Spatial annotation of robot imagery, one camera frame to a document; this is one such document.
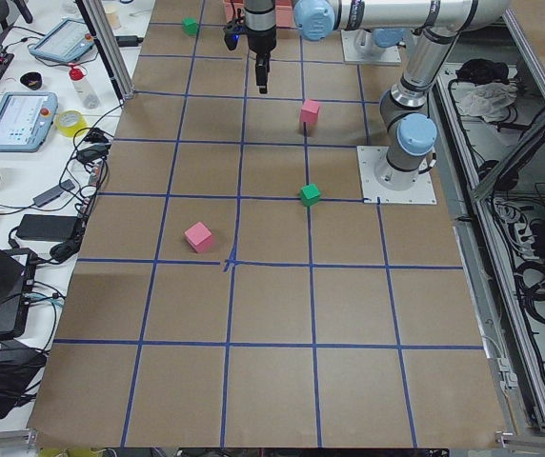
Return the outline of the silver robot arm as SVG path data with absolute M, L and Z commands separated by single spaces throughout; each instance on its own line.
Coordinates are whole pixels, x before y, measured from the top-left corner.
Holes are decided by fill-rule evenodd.
M 418 29 L 420 36 L 400 80 L 383 94 L 380 114 L 390 138 L 374 167 L 387 189 L 409 189 L 437 138 L 422 112 L 428 93 L 459 34 L 482 29 L 509 7 L 507 1 L 295 1 L 293 18 L 301 36 L 320 41 L 334 30 Z

